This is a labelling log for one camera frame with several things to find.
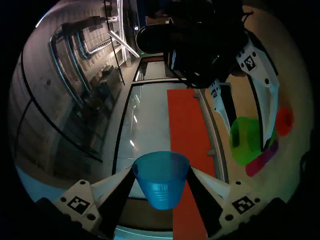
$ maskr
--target ceiling light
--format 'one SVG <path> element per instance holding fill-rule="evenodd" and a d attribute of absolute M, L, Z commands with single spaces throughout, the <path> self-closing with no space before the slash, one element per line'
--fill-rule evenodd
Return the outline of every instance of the ceiling light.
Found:
<path fill-rule="evenodd" d="M 138 71 L 136 79 L 134 81 L 137 81 L 139 74 L 140 74 L 140 71 Z"/>
<path fill-rule="evenodd" d="M 138 96 L 136 95 L 138 102 L 140 103 L 140 100 L 138 99 Z"/>
<path fill-rule="evenodd" d="M 137 54 L 124 40 L 122 40 L 117 34 L 113 31 L 109 31 L 108 35 L 113 37 L 118 43 L 124 46 L 129 52 L 131 52 L 136 58 L 139 58 L 139 54 Z"/>

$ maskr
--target beige table surface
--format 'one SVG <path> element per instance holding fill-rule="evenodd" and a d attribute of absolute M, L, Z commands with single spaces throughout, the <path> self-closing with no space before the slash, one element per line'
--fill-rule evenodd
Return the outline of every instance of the beige table surface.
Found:
<path fill-rule="evenodd" d="M 248 6 L 243 8 L 245 12 L 254 12 L 248 17 L 245 27 L 260 39 L 279 72 L 278 108 L 291 108 L 295 118 L 290 134 L 285 137 L 276 136 L 279 141 L 276 155 L 254 177 L 248 177 L 245 167 L 234 161 L 228 133 L 220 114 L 213 110 L 208 89 L 205 95 L 222 141 L 229 182 L 239 179 L 245 181 L 266 201 L 274 197 L 288 201 L 299 182 L 300 159 L 310 147 L 310 133 L 314 125 L 311 85 L 305 63 L 282 23 L 263 10 Z M 237 117 L 257 118 L 256 104 L 248 78 L 230 75 L 227 82 L 232 85 Z"/>

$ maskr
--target red plastic cup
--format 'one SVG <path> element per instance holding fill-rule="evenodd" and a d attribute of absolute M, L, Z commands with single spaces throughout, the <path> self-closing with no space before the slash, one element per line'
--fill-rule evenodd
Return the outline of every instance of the red plastic cup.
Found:
<path fill-rule="evenodd" d="M 292 129 L 294 116 L 292 110 L 281 108 L 276 116 L 276 130 L 281 136 L 286 136 Z"/>

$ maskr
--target black cable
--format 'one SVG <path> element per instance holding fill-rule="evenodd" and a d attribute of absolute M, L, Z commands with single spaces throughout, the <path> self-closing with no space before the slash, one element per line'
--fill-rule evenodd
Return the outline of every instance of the black cable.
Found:
<path fill-rule="evenodd" d="M 22 113 L 22 116 L 20 118 L 20 122 L 19 122 L 19 125 L 18 125 L 17 133 L 16 133 L 16 138 L 15 138 L 15 141 L 14 141 L 14 157 L 15 158 L 17 157 L 18 141 L 19 141 L 19 133 L 20 133 L 21 125 L 22 125 L 23 119 L 24 119 L 24 117 L 25 117 L 25 115 L 27 113 L 27 110 L 30 107 L 31 103 L 32 103 L 32 98 L 30 98 L 30 100 L 28 101 L 28 104 L 27 104 L 26 108 L 24 109 L 24 111 Z"/>
<path fill-rule="evenodd" d="M 252 15 L 252 14 L 253 14 L 253 11 L 244 13 L 243 16 L 246 16 L 246 17 L 245 17 L 244 20 L 243 20 L 243 24 L 246 22 L 248 16 L 250 16 L 250 15 Z"/>
<path fill-rule="evenodd" d="M 21 72 L 22 72 L 22 77 L 23 77 L 23 81 L 24 81 L 24 85 L 27 88 L 27 91 L 31 97 L 31 100 L 33 101 L 34 105 L 36 106 L 36 108 L 38 109 L 38 111 L 41 113 L 41 115 L 44 117 L 44 119 L 68 142 L 70 142 L 73 146 L 75 146 L 78 150 L 80 150 L 81 152 L 84 152 L 85 154 L 87 154 L 88 156 L 90 156 L 92 159 L 98 161 L 98 162 L 103 162 L 101 159 L 97 158 L 96 156 L 92 155 L 91 153 L 89 153 L 88 151 L 84 150 L 83 148 L 81 148 L 78 144 L 76 144 L 75 142 L 73 142 L 66 134 L 64 134 L 51 120 L 50 118 L 46 115 L 46 113 L 43 111 L 43 109 L 40 107 L 40 105 L 38 104 L 36 98 L 34 97 L 30 86 L 28 84 L 27 81 L 27 77 L 26 77 L 26 73 L 24 72 L 24 65 L 23 65 L 23 50 L 21 52 Z"/>
<path fill-rule="evenodd" d="M 106 13 L 106 19 L 107 19 L 107 26 L 108 26 L 108 31 L 110 31 L 110 26 L 109 26 L 109 22 L 108 22 L 108 15 L 107 15 L 107 6 L 106 6 L 106 0 L 103 0 L 103 3 L 104 3 L 104 11 Z M 119 63 L 118 63 L 118 59 L 117 59 L 117 55 L 116 55 L 116 51 L 114 50 L 114 46 L 113 46 L 113 42 L 112 42 L 112 38 L 111 38 L 111 45 L 112 45 L 112 49 L 113 49 L 113 52 L 114 52 L 114 57 L 117 61 L 117 65 L 118 65 L 118 69 L 119 69 L 119 72 L 120 72 L 120 75 L 121 75 L 121 78 L 122 78 L 122 83 L 123 85 L 125 85 L 124 83 L 124 80 L 123 80 L 123 76 L 122 76 L 122 72 L 121 72 L 121 69 L 120 69 L 120 66 L 119 66 Z"/>

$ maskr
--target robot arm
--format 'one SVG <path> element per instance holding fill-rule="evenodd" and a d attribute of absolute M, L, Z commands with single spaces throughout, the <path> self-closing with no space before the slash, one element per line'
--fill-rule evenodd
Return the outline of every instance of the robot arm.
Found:
<path fill-rule="evenodd" d="M 253 33 L 250 32 L 248 35 L 257 41 Z M 279 89 L 277 71 L 265 49 L 262 49 L 262 46 L 260 48 L 255 46 L 250 38 L 244 49 L 236 56 L 236 60 L 247 74 L 254 95 L 260 125 L 260 149 L 263 152 L 269 146 L 276 120 Z M 208 89 L 214 109 L 221 115 L 230 133 L 230 127 L 236 119 L 236 112 L 231 91 L 226 90 L 222 93 L 222 87 L 224 87 L 223 83 L 215 80 Z"/>
<path fill-rule="evenodd" d="M 132 167 L 92 185 L 80 180 L 54 205 L 83 229 L 113 239 L 134 180 Z M 190 166 L 187 181 L 210 239 L 234 231 L 266 205 L 241 180 L 227 184 Z"/>

